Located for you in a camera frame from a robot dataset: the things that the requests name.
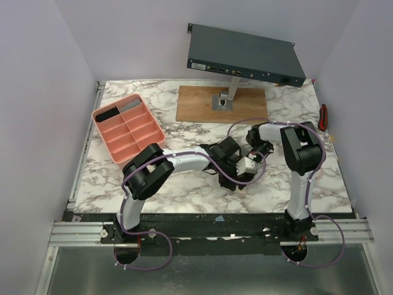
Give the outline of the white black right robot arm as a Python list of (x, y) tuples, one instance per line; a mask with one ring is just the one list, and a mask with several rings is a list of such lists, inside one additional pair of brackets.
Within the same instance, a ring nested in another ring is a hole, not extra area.
[(254, 125), (246, 135), (252, 152), (268, 155), (273, 143), (282, 144), (286, 165), (291, 171), (290, 200), (280, 229), (286, 239), (295, 241), (313, 226), (311, 217), (312, 189), (316, 172), (326, 153), (312, 122), (284, 125), (263, 123)]

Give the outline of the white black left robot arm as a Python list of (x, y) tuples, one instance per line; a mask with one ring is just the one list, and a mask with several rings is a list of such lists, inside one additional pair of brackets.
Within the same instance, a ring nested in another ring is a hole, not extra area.
[(217, 173), (219, 184), (227, 189), (242, 189), (257, 173), (257, 164), (243, 157), (240, 145), (231, 137), (193, 149), (170, 151), (150, 144), (122, 170), (124, 199), (117, 213), (115, 236), (131, 242), (145, 201), (155, 195), (173, 173), (184, 171)]

